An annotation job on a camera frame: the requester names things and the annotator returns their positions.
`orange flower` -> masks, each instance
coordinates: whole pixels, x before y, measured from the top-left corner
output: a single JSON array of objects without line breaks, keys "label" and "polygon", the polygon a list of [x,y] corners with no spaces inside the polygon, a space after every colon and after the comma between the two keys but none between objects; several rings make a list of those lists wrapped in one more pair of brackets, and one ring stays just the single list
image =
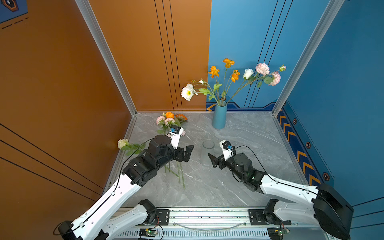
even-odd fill
[{"label": "orange flower", "polygon": [[166,113],[166,117],[167,117],[167,118],[175,118],[175,116],[174,116],[173,113],[171,113],[171,112],[167,112],[167,113]]},{"label": "orange flower", "polygon": [[176,114],[175,118],[177,118],[180,123],[188,121],[188,118],[184,114]]},{"label": "orange flower", "polygon": [[234,73],[232,74],[231,80],[232,82],[235,82],[236,80],[239,80],[239,76],[236,73]]},{"label": "orange flower", "polygon": [[226,68],[230,68],[231,65],[235,64],[235,61],[231,61],[228,58],[226,58],[226,59],[223,60],[223,63],[225,63],[225,67]]},{"label": "orange flower", "polygon": [[212,74],[211,78],[213,78],[215,75],[219,77],[218,73],[220,72],[219,69],[216,69],[215,66],[212,66],[211,67],[211,71],[208,72],[209,74]]}]

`orange wall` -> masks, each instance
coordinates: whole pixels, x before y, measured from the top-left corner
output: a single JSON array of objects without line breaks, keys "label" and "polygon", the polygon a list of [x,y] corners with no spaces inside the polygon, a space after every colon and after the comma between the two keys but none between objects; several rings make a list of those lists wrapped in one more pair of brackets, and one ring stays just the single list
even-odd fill
[{"label": "orange wall", "polygon": [[204,110],[181,89],[207,80],[210,0],[90,0],[138,111]]},{"label": "orange wall", "polygon": [[0,42],[0,123],[91,180],[0,125],[2,239],[61,239],[54,227],[102,193],[131,116],[74,1],[28,1]]}]

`teal ceramic vase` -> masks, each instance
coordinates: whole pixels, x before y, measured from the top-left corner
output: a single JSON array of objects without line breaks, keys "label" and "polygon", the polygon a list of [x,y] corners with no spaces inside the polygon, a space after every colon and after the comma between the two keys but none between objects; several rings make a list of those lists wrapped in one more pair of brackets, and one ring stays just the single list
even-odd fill
[{"label": "teal ceramic vase", "polygon": [[219,106],[216,104],[214,111],[214,118],[212,119],[212,126],[216,129],[222,129],[225,127],[225,120],[227,119],[227,104],[225,106]]}]

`robotic arm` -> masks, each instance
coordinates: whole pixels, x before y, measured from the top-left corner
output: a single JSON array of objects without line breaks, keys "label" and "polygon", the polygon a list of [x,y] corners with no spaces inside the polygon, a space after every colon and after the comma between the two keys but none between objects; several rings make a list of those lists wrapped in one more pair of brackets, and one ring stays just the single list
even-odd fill
[{"label": "robotic arm", "polygon": [[182,127],[173,125],[170,133],[157,135],[149,142],[148,149],[131,159],[122,170],[113,186],[84,214],[74,221],[64,221],[58,230],[64,240],[109,240],[123,229],[151,223],[156,207],[148,200],[142,200],[132,210],[110,219],[119,207],[156,176],[157,171],[168,162],[188,162],[194,145],[178,146]]},{"label": "robotic arm", "polygon": [[214,168],[229,168],[243,184],[253,192],[271,194],[288,199],[286,203],[270,199],[264,209],[265,222],[273,225],[289,225],[290,220],[319,225],[324,231],[339,239],[350,239],[353,208],[331,186],[320,187],[296,184],[271,176],[252,167],[252,161],[244,154],[236,154],[234,146],[221,141],[223,155],[208,153]]}]

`pink carnation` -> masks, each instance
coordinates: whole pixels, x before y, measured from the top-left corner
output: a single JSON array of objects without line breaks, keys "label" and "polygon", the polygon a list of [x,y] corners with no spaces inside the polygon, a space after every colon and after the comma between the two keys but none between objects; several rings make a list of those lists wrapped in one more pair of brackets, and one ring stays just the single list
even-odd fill
[{"label": "pink carnation", "polygon": [[281,76],[278,72],[273,72],[272,75],[273,75],[273,81],[268,85],[275,86],[280,82]]},{"label": "pink carnation", "polygon": [[159,123],[163,120],[165,120],[166,118],[164,116],[160,116],[156,119],[156,124],[159,125]]},{"label": "pink carnation", "polygon": [[263,76],[269,74],[269,67],[265,63],[259,63],[256,66],[256,72],[261,73]]},{"label": "pink carnation", "polygon": [[173,118],[167,118],[165,121],[164,121],[164,124],[165,125],[168,125],[168,123],[175,123],[175,120]]}]

